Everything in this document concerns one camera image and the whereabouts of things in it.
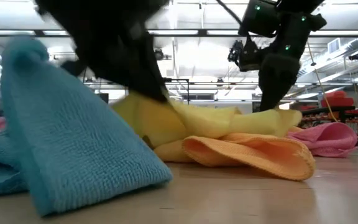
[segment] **blue towel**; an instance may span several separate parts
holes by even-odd
[[[28,190],[43,216],[172,179],[100,97],[48,62],[38,40],[13,40],[2,67],[0,195]]]

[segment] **ceiling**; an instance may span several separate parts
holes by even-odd
[[[223,1],[237,16],[242,17],[248,0]],[[358,0],[333,0],[317,8],[328,24],[324,29],[358,29]],[[156,14],[147,23],[148,29],[238,29],[238,23],[213,0],[174,0]],[[26,0],[0,0],[0,29],[60,29],[52,18],[41,18],[34,10],[34,3]],[[223,77],[226,82],[257,82],[256,72],[241,73],[227,61],[229,49],[237,37],[157,37],[155,47],[165,54],[176,56],[177,77],[190,78],[194,82],[216,81]],[[327,49],[327,43],[334,38],[310,38],[311,54],[316,58]],[[9,37],[0,37],[0,53]],[[41,38],[48,51],[53,55],[73,54],[73,43],[69,38]],[[272,40],[256,38],[260,46],[266,46]],[[301,62],[310,59],[306,48]],[[322,75],[329,76],[346,68],[343,60],[336,60],[319,68]],[[352,62],[348,66],[357,66]],[[158,62],[163,76],[173,75],[172,60]],[[307,74],[300,80],[316,81],[313,74]],[[304,91],[294,87],[292,91]]]

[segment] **wooden floor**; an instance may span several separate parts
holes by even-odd
[[[243,169],[172,164],[164,189],[39,218],[27,194],[0,197],[7,224],[358,224],[358,152],[349,159],[317,158],[306,182],[274,179]]]

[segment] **yellow towel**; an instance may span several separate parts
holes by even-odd
[[[314,159],[299,141],[261,134],[234,133],[220,139],[190,136],[154,152],[165,162],[197,162],[208,167],[252,166],[289,180],[313,175]]]
[[[165,162],[206,166],[250,166],[291,180],[313,175],[306,146],[285,139],[301,120],[294,110],[241,114],[235,107],[214,109],[170,101],[162,105],[131,93],[112,105]]]

